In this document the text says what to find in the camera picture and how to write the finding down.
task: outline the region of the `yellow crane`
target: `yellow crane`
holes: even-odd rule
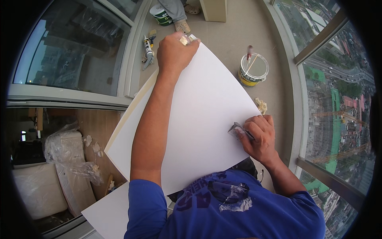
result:
[[[322,113],[313,113],[312,114],[312,116],[315,116],[315,117],[323,117],[323,116],[329,116],[329,115],[341,115],[341,116],[347,117],[347,118],[349,118],[349,119],[351,119],[357,123],[361,123],[364,127],[368,126],[368,124],[366,122],[361,121],[354,116],[346,114],[346,111],[331,111],[331,112],[322,112]],[[351,155],[360,153],[364,150],[367,150],[367,151],[370,150],[370,142],[368,142],[364,145],[361,145],[359,147],[349,149],[349,150],[344,151],[344,152],[340,152],[340,153],[329,155],[329,156],[322,157],[322,158],[315,158],[312,160],[312,162],[313,163],[327,163],[331,158],[335,158],[337,160],[340,160],[343,158],[347,158]]]
[[[360,152],[362,152],[364,150],[370,150],[370,142],[365,143],[364,145],[361,145],[361,146],[359,146],[357,148],[352,148],[352,149],[346,150],[344,152],[340,152],[338,154],[333,154],[333,155],[329,155],[329,156],[322,157],[322,158],[312,159],[311,162],[312,163],[327,163],[327,162],[329,162],[329,160],[331,158],[335,158],[337,160],[340,160],[340,159],[352,156],[354,154],[360,153]]]
[[[315,117],[322,117],[322,116],[329,116],[329,115],[341,115],[341,116],[347,117],[347,118],[349,118],[349,119],[351,119],[357,123],[361,123],[365,127],[368,126],[368,124],[366,122],[361,121],[354,116],[346,114],[346,111],[331,111],[331,112],[322,112],[322,113],[313,113],[312,114],[312,116],[315,116]]]

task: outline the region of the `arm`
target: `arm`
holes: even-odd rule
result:
[[[300,180],[281,161],[275,150],[275,128],[270,115],[258,115],[245,121],[243,126],[254,140],[250,141],[239,127],[236,132],[244,151],[259,161],[269,171],[277,194],[289,197],[298,191],[306,191]]]
[[[160,171],[166,151],[168,121],[174,88],[180,73],[195,55],[200,40],[184,46],[175,32],[159,42],[159,74],[135,132],[130,181],[145,179],[161,186]]]

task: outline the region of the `person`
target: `person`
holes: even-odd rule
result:
[[[176,31],[187,34],[191,31],[186,20],[186,12],[190,14],[200,13],[200,8],[187,4],[187,0],[158,0],[166,13],[172,18]]]
[[[253,135],[252,141],[241,128],[235,131],[244,151],[269,171],[276,193],[263,188],[251,174],[228,169],[197,179],[181,191],[167,218],[161,166],[172,97],[180,73],[200,43],[184,46],[180,37],[175,32],[159,43],[157,81],[132,145],[125,239],[324,238],[323,212],[278,156],[270,115],[245,121],[243,127]]]

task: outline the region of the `plastic-wrapped furniture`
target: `plastic-wrapped furniture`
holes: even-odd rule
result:
[[[12,172],[32,219],[44,218],[68,208],[53,164],[15,169]]]
[[[89,179],[93,162],[85,162],[82,135],[77,130],[57,132],[45,142],[45,158],[54,163],[62,192],[73,216],[96,202]]]

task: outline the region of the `blue t-shirt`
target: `blue t-shirt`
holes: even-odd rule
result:
[[[167,218],[161,187],[129,186],[130,238],[324,238],[324,215],[306,191],[290,197],[263,188],[250,174],[229,169],[191,183]]]

